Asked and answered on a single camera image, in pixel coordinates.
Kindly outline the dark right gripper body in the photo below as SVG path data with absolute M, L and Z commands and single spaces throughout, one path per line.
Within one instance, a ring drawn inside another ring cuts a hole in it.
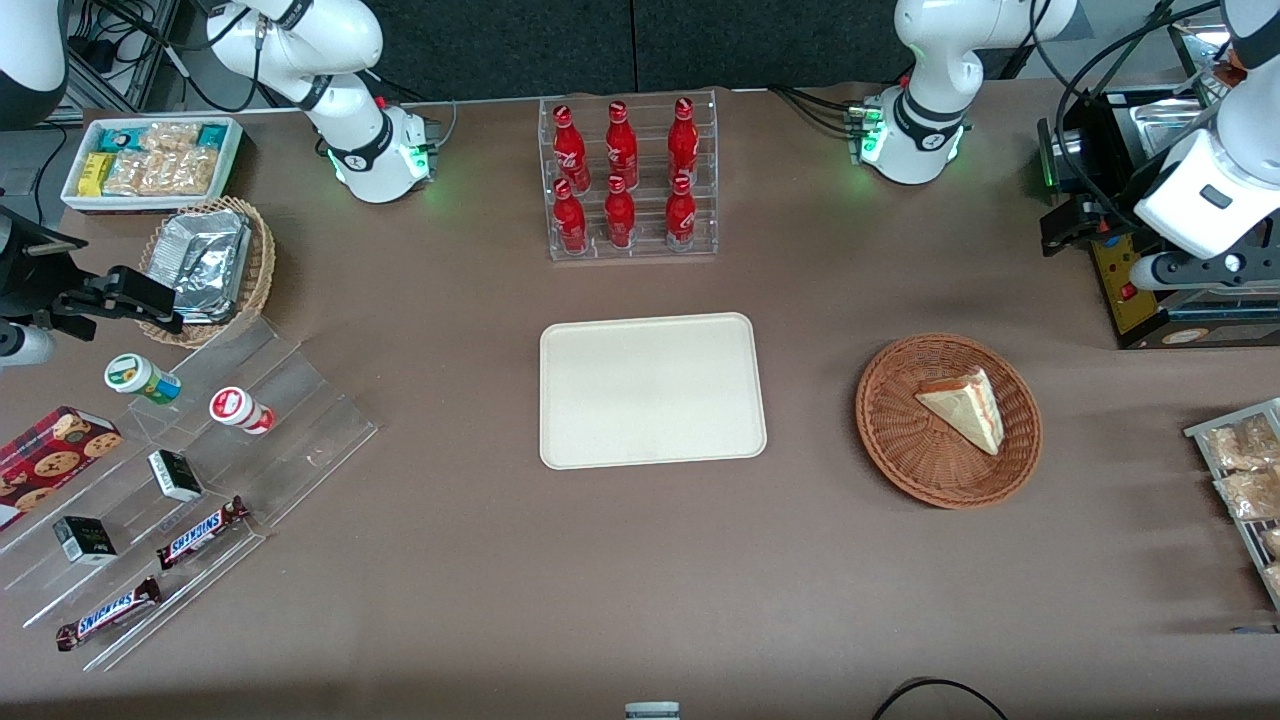
M 78 290 L 84 273 L 70 254 L 83 240 L 51 231 L 1 210 L 1 315 L 18 320 L 49 310 L 64 293 Z

